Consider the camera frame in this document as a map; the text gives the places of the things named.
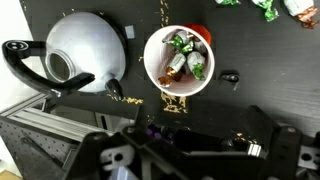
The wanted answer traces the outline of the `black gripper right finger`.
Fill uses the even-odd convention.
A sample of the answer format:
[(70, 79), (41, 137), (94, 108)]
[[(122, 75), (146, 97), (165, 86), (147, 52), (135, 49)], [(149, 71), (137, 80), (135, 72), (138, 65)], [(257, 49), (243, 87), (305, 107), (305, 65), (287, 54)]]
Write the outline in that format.
[(268, 150), (273, 133), (279, 125), (258, 106), (252, 105), (246, 112), (245, 128), (264, 150)]

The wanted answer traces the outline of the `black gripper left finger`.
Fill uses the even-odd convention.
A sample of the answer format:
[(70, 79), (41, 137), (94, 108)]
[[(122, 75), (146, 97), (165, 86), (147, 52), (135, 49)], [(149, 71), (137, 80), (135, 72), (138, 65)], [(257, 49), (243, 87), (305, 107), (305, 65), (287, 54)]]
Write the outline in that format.
[(140, 105), (135, 114), (134, 131), (144, 131), (147, 127), (147, 116), (145, 107)]

